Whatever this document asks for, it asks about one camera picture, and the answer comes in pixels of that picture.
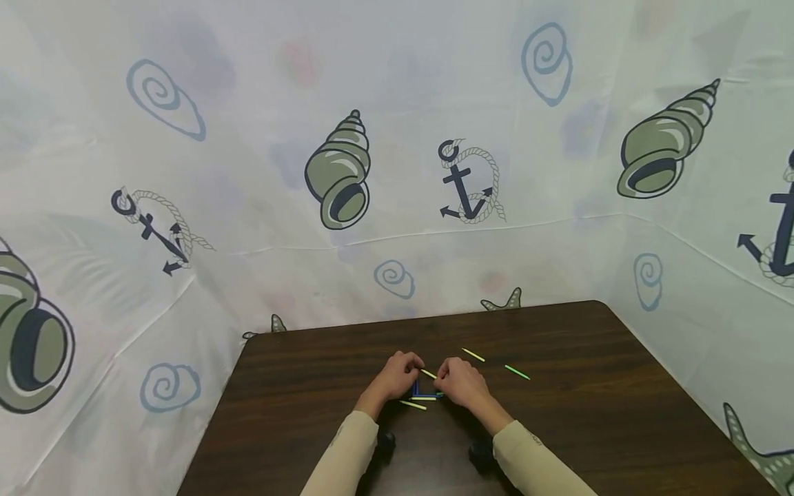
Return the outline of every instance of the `craft stick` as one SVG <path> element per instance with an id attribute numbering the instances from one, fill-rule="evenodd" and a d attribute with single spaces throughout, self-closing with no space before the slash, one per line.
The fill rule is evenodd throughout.
<path id="1" fill-rule="evenodd" d="M 403 400 L 399 400 L 399 402 L 400 402 L 400 403 L 403 403 L 404 405 L 413 406 L 414 408 L 419 408 L 419 409 L 427 409 L 427 407 L 426 407 L 426 406 L 424 406 L 424 405 L 417 405 L 416 403 L 405 402 L 405 401 L 403 401 Z"/>
<path id="2" fill-rule="evenodd" d="M 484 362 L 485 361 L 485 358 L 483 358 L 482 356 L 477 355 L 475 352 L 470 352 L 466 348 L 461 348 L 461 350 L 467 352 L 469 355 L 471 355 L 474 358 L 478 359 L 480 362 Z"/>
<path id="3" fill-rule="evenodd" d="M 524 379 L 526 379 L 526 380 L 528 380 L 528 381 L 529 381 L 529 380 L 531 380 L 531 379 L 529 378 L 529 376 L 527 376 L 526 374 L 523 374 L 522 372 L 519 372 L 519 371 L 515 370 L 515 369 L 514 369 L 513 367 L 511 367 L 510 365 L 505 365 L 504 367 L 505 367 L 505 368 L 506 368 L 508 371 L 510 371 L 510 372 L 513 372 L 514 374 L 518 374 L 518 375 L 522 376 Z"/>

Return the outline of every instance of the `dark brown tabletop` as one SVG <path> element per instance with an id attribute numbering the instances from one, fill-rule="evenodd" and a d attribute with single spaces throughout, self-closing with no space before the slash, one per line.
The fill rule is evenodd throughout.
<path id="1" fill-rule="evenodd" d="M 179 494 L 299 494 L 387 357 L 413 351 L 436 369 L 447 356 L 466 358 L 461 347 L 487 360 L 470 359 L 494 396 L 599 496 L 775 494 L 598 302 L 255 336 Z M 425 404 L 384 409 L 379 423 L 397 448 L 389 464 L 370 467 L 358 494 L 517 494 L 499 471 L 480 475 L 469 462 L 484 434 L 468 412 Z"/>

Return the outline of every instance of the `spiral shell illustration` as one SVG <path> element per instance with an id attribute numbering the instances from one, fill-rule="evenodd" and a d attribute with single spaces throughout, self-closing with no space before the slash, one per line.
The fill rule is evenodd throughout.
<path id="1" fill-rule="evenodd" d="M 157 63 L 138 60 L 127 71 L 127 91 L 140 108 L 158 121 L 196 141 L 206 138 L 206 126 L 195 102 Z M 190 106 L 183 106 L 183 100 Z"/>
<path id="2" fill-rule="evenodd" d="M 676 100 L 633 127 L 620 149 L 625 170 L 618 194 L 656 198 L 670 191 L 684 170 L 684 159 L 700 145 L 714 105 L 719 79 Z"/>
<path id="3" fill-rule="evenodd" d="M 170 412 L 201 396 L 199 374 L 187 365 L 158 363 L 141 384 L 141 405 L 152 413 Z"/>
<path id="4" fill-rule="evenodd" d="M 653 312 L 661 300 L 661 259 L 654 253 L 640 253 L 634 259 L 637 298 L 646 312 Z"/>
<path id="5" fill-rule="evenodd" d="M 369 208 L 369 141 L 354 110 L 309 158 L 306 185 L 320 202 L 320 221 L 332 230 L 356 224 Z"/>
<path id="6" fill-rule="evenodd" d="M 32 413 L 47 405 L 74 358 L 69 320 L 41 297 L 36 276 L 0 239 L 0 406 Z"/>
<path id="7" fill-rule="evenodd" d="M 375 267 L 375 282 L 389 293 L 403 300 L 414 296 L 414 276 L 397 260 L 386 260 Z"/>
<path id="8" fill-rule="evenodd" d="M 521 51 L 521 67 L 546 105 L 554 107 L 562 102 L 571 86 L 573 59 L 568 51 L 568 37 L 559 24 L 548 22 L 530 34 Z"/>

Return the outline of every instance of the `white fabric backdrop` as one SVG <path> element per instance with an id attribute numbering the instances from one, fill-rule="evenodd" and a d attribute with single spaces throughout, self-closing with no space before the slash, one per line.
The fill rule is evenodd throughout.
<path id="1" fill-rule="evenodd" d="M 244 336 L 517 287 L 609 305 L 792 494 L 792 15 L 0 3 L 0 494 L 175 494 Z"/>

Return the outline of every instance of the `person's right hand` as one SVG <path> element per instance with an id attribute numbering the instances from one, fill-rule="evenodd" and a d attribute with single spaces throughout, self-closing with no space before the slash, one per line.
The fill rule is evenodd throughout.
<path id="1" fill-rule="evenodd" d="M 444 360 L 433 385 L 454 403 L 469 410 L 485 403 L 491 393 L 485 378 L 472 365 L 457 356 Z"/>
<path id="2" fill-rule="evenodd" d="M 444 360 L 433 382 L 454 403 L 472 412 L 492 436 L 507 427 L 513 417 L 491 396 L 485 377 L 472 365 L 454 356 Z"/>

